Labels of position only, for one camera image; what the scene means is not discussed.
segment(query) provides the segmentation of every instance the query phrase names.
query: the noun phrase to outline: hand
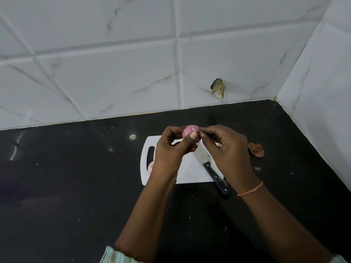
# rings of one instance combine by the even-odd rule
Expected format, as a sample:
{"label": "hand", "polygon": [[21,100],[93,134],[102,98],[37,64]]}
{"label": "hand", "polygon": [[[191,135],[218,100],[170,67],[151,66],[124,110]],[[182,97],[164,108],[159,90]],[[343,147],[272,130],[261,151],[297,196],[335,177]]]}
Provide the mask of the hand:
{"label": "hand", "polygon": [[156,145],[155,163],[152,167],[150,178],[160,179],[161,181],[175,184],[177,174],[182,163],[183,156],[189,152],[194,152],[197,148],[193,144],[198,133],[189,133],[181,142],[172,145],[175,139],[182,138],[182,132],[186,128],[169,126],[163,132]]}
{"label": "hand", "polygon": [[247,192],[259,184],[251,168],[245,135],[229,127],[214,125],[201,128],[200,137],[218,169],[237,193]]}

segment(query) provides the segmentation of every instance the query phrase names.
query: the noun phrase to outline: wall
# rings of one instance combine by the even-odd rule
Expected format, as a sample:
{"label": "wall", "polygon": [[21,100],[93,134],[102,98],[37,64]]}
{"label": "wall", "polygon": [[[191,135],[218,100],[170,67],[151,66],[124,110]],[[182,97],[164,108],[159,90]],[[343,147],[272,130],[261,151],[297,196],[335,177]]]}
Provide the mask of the wall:
{"label": "wall", "polygon": [[0,0],[0,129],[274,97],[330,1]]}
{"label": "wall", "polygon": [[351,0],[333,0],[278,94],[351,190]]}

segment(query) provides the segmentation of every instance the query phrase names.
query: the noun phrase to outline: black countertop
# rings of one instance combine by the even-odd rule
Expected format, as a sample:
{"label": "black countertop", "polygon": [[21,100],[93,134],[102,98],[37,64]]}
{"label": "black countertop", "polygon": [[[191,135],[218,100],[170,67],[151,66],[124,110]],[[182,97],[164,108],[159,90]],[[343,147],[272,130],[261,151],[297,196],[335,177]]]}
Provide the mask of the black countertop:
{"label": "black countertop", "polygon": [[[267,100],[0,131],[1,262],[98,263],[143,189],[145,139],[187,124],[226,125],[262,143],[265,156],[251,157],[262,168],[257,176],[331,252],[351,261],[351,193]],[[165,213],[157,262],[243,261],[250,241],[266,250],[243,201],[235,193],[223,199],[214,183],[175,185]]]}

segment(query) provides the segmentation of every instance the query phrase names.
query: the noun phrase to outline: knife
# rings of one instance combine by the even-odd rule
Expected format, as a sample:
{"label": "knife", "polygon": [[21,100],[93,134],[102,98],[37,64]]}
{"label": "knife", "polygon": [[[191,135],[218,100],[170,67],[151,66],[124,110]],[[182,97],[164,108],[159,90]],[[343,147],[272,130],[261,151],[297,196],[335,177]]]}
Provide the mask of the knife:
{"label": "knife", "polygon": [[199,162],[204,166],[208,174],[212,177],[213,181],[218,186],[219,190],[226,196],[230,196],[231,192],[229,187],[222,181],[222,179],[218,176],[218,174],[211,168],[210,159],[211,157],[208,155],[207,151],[204,149],[201,143],[197,144],[197,149],[193,152]]}

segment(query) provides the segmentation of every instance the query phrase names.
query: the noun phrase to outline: white cutting board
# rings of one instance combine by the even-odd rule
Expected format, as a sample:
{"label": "white cutting board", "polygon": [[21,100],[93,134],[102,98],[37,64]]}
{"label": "white cutting board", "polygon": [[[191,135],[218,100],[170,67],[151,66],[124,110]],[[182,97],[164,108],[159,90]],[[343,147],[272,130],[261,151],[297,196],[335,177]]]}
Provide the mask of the white cutting board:
{"label": "white cutting board", "polygon": [[[143,151],[141,152],[140,158],[140,175],[141,182],[143,185],[146,185],[147,180],[149,180],[149,173],[147,172],[146,166],[146,158],[149,147],[154,146],[156,151],[157,141],[161,136],[149,136],[147,137]],[[203,146],[203,148],[207,151],[207,149],[202,144],[202,140],[197,143],[198,146]],[[212,169],[218,174],[221,179],[223,179],[223,174],[219,171],[214,160],[210,157],[210,163]],[[198,161],[194,153],[190,152],[183,157],[182,164],[180,165],[178,176],[177,176],[177,184],[187,184],[187,183],[203,183],[203,182],[213,182],[210,175],[207,173],[202,164]]]}

